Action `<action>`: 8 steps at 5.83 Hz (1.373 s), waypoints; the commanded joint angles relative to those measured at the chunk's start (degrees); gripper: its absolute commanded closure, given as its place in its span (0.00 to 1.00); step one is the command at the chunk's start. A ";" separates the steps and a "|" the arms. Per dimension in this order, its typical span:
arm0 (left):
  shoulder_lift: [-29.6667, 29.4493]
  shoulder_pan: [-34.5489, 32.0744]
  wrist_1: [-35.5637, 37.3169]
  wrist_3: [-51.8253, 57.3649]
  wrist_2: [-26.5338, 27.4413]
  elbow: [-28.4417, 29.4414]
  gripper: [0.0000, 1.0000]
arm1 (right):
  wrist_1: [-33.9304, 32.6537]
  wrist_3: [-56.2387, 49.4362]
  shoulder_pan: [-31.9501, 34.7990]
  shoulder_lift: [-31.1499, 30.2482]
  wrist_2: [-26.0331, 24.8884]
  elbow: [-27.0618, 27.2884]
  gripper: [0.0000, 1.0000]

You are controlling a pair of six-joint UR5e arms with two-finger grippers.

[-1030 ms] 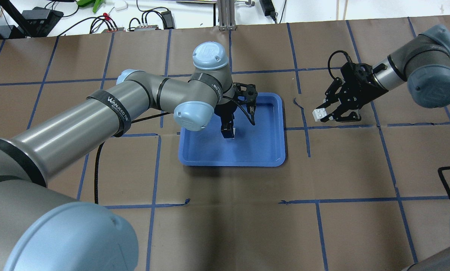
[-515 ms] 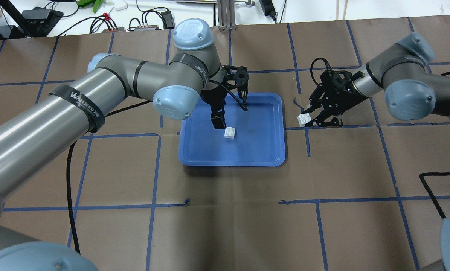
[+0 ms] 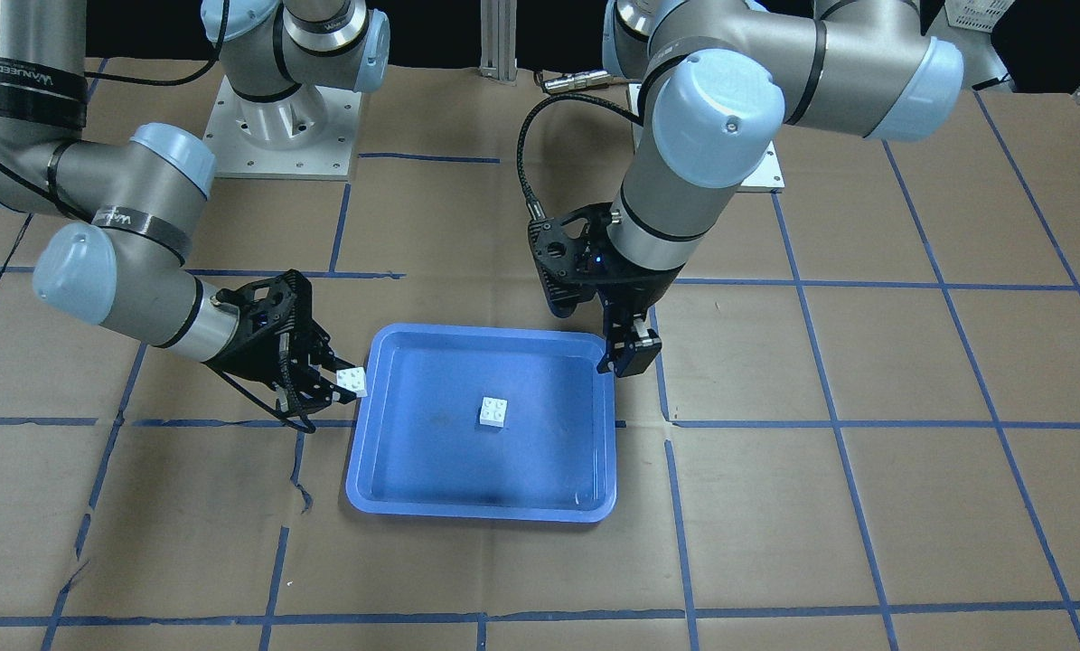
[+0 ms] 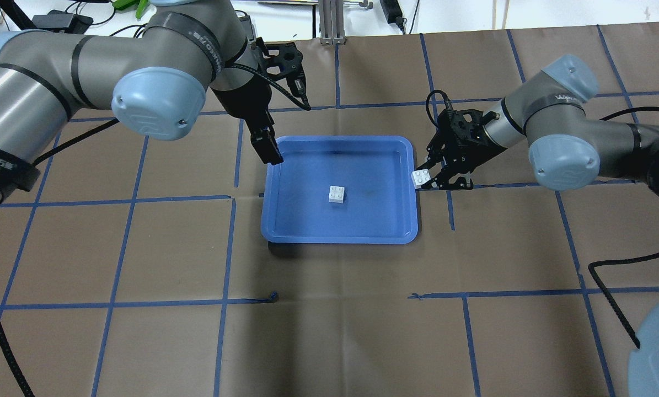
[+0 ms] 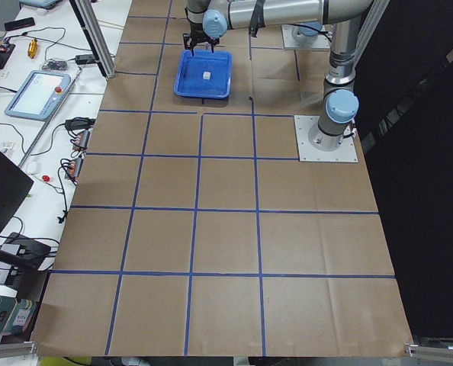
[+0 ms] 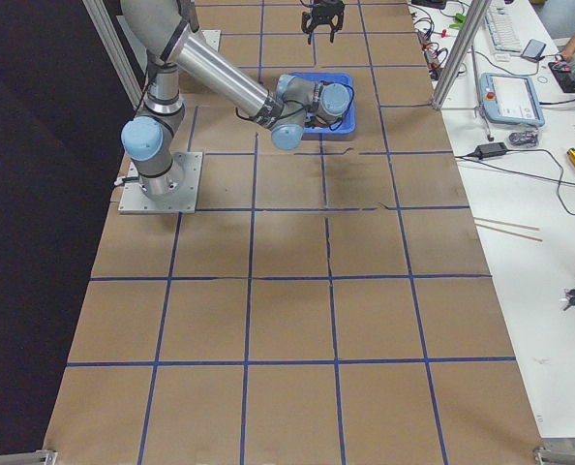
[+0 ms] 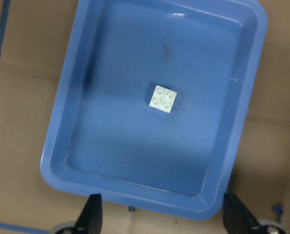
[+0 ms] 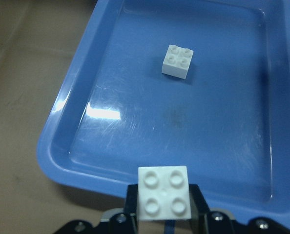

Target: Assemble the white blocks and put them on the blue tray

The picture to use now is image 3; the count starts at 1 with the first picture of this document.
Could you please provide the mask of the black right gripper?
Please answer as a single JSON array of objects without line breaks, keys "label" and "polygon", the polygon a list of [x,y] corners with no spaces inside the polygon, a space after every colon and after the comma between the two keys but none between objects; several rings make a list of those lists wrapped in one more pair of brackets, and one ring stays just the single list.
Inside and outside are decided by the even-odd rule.
[{"label": "black right gripper", "polygon": [[[217,293],[219,307],[235,310],[230,341],[204,365],[279,423],[314,433],[309,416],[355,391],[341,384],[340,371],[354,368],[328,345],[328,333],[314,320],[311,281],[296,270]],[[230,374],[274,389],[268,405]]]}]

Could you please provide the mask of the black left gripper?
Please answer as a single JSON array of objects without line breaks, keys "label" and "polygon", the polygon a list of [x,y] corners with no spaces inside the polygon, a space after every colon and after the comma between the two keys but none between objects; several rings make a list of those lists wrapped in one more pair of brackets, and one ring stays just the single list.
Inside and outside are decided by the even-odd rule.
[{"label": "black left gripper", "polygon": [[590,203],[558,219],[528,222],[529,248],[550,312],[570,317],[582,302],[600,297],[605,353],[597,372],[621,378],[646,372],[662,349],[647,310],[683,269],[652,270],[630,262],[606,233],[606,203]]}]

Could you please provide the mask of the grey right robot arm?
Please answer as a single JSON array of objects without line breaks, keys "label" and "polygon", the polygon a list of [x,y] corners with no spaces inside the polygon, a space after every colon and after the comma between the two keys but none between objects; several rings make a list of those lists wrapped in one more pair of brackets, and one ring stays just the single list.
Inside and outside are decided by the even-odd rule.
[{"label": "grey right robot arm", "polygon": [[[259,147],[312,143],[319,90],[378,90],[390,60],[390,19],[363,1],[204,1],[200,17]],[[268,413],[313,432],[309,417],[357,401],[365,374],[333,353],[300,272],[228,289],[185,271],[216,155],[163,123],[122,146],[85,140],[86,26],[85,1],[0,1],[0,206],[70,220],[33,267],[36,296],[230,386],[262,383]]]}]

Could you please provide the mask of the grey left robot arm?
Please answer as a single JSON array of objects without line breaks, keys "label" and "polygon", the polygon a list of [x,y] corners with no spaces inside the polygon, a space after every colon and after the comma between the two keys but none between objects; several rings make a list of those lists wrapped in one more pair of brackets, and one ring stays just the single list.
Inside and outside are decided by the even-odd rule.
[{"label": "grey left robot arm", "polygon": [[606,73],[638,80],[635,111],[584,92],[541,100],[599,106],[639,125],[615,199],[548,217],[519,166],[529,247],[553,315],[600,300],[599,372],[644,372],[661,351],[650,308],[680,275],[784,125],[916,143],[950,116],[963,54],[921,33],[916,1],[816,1],[812,16],[756,1],[611,1]]}]

